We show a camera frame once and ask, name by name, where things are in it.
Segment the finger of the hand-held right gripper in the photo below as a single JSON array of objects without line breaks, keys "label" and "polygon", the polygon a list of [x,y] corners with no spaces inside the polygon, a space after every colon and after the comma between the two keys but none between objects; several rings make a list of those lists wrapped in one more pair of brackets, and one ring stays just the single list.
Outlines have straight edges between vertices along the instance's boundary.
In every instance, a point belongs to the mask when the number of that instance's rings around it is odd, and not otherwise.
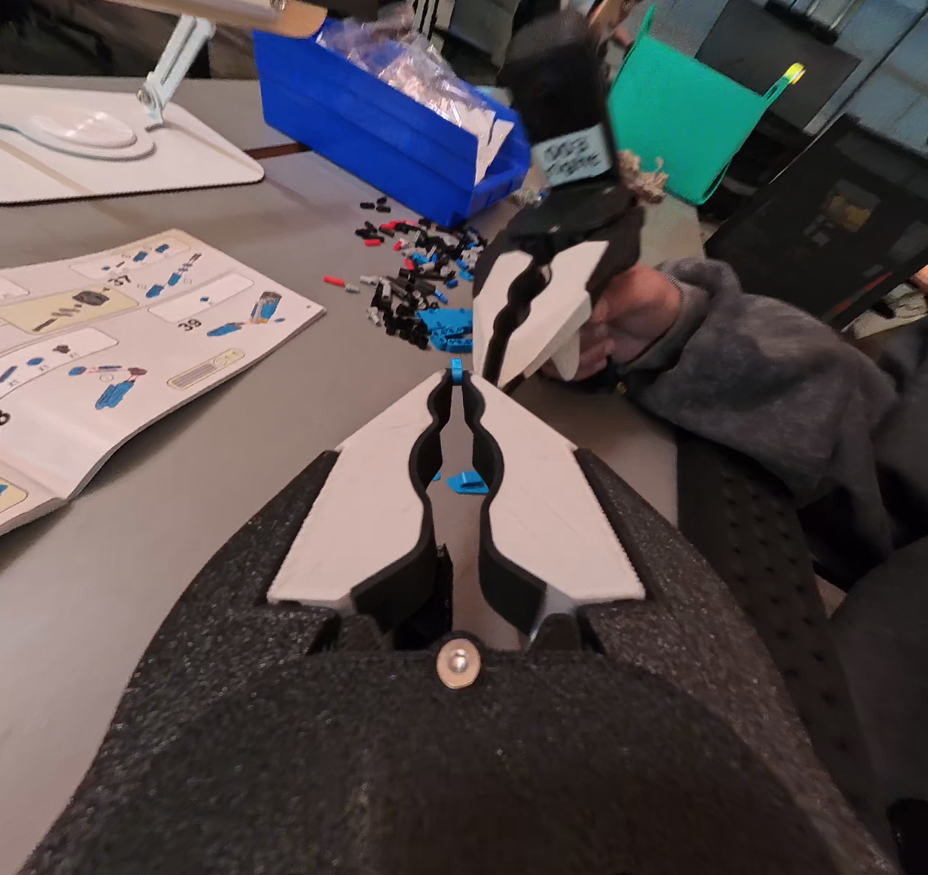
[{"label": "finger of the hand-held right gripper", "polygon": [[580,366],[580,331],[589,320],[593,300],[587,289],[608,243],[585,242],[556,255],[548,285],[530,303],[527,318],[508,337],[498,385],[530,377],[552,363],[563,380],[574,379]]},{"label": "finger of the hand-held right gripper", "polygon": [[475,269],[472,302],[472,371],[499,382],[508,339],[540,281],[525,251],[486,251]]}]

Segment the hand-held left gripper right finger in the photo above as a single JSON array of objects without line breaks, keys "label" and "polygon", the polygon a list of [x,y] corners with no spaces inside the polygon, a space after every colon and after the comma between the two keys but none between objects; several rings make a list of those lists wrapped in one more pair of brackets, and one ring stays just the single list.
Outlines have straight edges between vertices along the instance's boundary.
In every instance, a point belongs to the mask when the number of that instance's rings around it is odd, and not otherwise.
[{"label": "hand-held left gripper right finger", "polygon": [[482,377],[460,384],[481,503],[479,580],[487,604],[533,639],[555,614],[641,602],[646,588],[570,440]]}]

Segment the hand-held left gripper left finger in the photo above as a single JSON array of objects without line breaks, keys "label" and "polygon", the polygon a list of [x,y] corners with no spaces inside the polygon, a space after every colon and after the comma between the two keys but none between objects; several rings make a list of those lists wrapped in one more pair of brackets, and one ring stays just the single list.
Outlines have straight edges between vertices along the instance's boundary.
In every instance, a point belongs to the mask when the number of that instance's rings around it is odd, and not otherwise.
[{"label": "hand-held left gripper left finger", "polygon": [[427,602],[437,570],[427,489],[453,390],[450,371],[434,373],[336,448],[269,603],[364,614],[391,632]]}]

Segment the pile of small building pieces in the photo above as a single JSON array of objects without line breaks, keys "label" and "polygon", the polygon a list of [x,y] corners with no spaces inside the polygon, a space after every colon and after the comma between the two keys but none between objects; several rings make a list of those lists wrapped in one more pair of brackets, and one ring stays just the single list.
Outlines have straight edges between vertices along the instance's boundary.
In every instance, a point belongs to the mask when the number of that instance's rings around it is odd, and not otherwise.
[{"label": "pile of small building pieces", "polygon": [[385,196],[359,206],[381,220],[366,219],[355,236],[367,248],[390,248],[399,261],[391,274],[359,278],[372,291],[368,319],[386,335],[420,350],[469,355],[472,310],[454,306],[451,298],[468,291],[488,240],[470,225],[448,227],[426,217],[391,218]]}]

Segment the person's right forearm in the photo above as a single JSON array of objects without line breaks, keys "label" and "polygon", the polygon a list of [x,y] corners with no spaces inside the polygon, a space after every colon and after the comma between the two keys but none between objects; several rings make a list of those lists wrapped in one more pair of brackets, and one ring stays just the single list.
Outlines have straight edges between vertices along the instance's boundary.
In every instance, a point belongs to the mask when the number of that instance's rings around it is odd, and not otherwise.
[{"label": "person's right forearm", "polygon": [[801,506],[847,502],[877,543],[926,535],[925,317],[890,330],[872,359],[799,308],[743,291],[725,263],[658,270],[682,311],[623,368],[633,401],[745,454]]}]

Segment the person's right hand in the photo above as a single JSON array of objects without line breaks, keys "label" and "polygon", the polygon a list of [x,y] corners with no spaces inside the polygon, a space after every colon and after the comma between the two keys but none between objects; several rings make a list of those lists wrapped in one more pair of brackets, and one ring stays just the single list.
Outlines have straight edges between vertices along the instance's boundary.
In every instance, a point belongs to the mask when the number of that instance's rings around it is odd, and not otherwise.
[{"label": "person's right hand", "polygon": [[580,330],[574,380],[638,358],[676,323],[682,303],[677,284],[657,269],[636,265],[613,277]]}]

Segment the clear plastic bags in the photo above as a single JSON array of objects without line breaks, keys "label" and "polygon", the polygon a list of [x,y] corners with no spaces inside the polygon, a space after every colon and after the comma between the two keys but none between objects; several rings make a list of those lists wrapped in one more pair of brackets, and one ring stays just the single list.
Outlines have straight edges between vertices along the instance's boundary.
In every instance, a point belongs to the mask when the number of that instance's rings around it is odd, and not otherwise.
[{"label": "clear plastic bags", "polygon": [[411,5],[388,4],[370,22],[331,18],[316,41],[475,139],[470,185],[484,180],[517,117],[454,74],[416,27]]}]

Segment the blue plastic bin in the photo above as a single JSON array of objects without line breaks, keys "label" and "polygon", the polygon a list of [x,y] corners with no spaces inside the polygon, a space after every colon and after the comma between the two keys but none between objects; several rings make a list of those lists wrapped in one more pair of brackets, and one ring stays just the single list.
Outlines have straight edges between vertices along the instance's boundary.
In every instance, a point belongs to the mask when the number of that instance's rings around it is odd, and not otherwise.
[{"label": "blue plastic bin", "polygon": [[271,127],[448,227],[523,186],[531,153],[515,111],[485,93],[517,122],[484,180],[471,186],[475,139],[319,46],[318,33],[253,34],[262,111]]}]

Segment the black cabinet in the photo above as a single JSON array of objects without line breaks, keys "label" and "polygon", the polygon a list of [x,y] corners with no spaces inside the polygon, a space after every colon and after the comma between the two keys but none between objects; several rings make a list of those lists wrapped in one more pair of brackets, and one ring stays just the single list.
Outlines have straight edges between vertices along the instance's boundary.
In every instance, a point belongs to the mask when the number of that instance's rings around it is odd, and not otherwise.
[{"label": "black cabinet", "polygon": [[746,292],[845,329],[926,266],[926,154],[843,115],[704,249]]}]

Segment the open instruction booklet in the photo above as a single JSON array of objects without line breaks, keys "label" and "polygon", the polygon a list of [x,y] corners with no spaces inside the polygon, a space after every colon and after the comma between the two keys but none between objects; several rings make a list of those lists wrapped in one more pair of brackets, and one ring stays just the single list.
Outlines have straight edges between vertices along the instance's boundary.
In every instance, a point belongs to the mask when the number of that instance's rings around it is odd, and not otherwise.
[{"label": "open instruction booklet", "polygon": [[1,271],[1,533],[325,307],[181,230]]}]

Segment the tan wooden board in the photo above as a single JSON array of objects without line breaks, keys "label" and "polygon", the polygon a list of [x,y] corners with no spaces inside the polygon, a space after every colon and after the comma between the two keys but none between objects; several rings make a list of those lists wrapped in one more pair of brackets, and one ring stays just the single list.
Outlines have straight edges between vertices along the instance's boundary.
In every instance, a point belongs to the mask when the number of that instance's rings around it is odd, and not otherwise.
[{"label": "tan wooden board", "polygon": [[316,34],[326,21],[328,10],[303,1],[289,0],[272,31],[287,37],[305,38]]}]

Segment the white folding stand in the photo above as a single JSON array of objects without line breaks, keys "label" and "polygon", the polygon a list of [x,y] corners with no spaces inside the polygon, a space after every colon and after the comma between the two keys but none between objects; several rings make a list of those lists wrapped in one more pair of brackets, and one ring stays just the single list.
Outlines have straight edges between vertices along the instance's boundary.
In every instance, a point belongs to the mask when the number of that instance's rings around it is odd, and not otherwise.
[{"label": "white folding stand", "polygon": [[2,205],[249,185],[263,171],[172,103],[216,23],[278,24],[287,0],[105,0],[174,14],[136,94],[2,85]]}]

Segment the person's dark grey jacket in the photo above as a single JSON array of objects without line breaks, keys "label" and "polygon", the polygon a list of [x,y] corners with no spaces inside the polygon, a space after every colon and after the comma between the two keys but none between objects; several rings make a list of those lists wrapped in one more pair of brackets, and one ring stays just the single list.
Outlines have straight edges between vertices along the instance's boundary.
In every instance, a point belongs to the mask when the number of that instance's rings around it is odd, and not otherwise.
[{"label": "person's dark grey jacket", "polygon": [[860,474],[830,476],[800,519],[846,592],[831,621],[901,868],[926,873],[926,320],[890,331],[870,365],[895,403]]}]

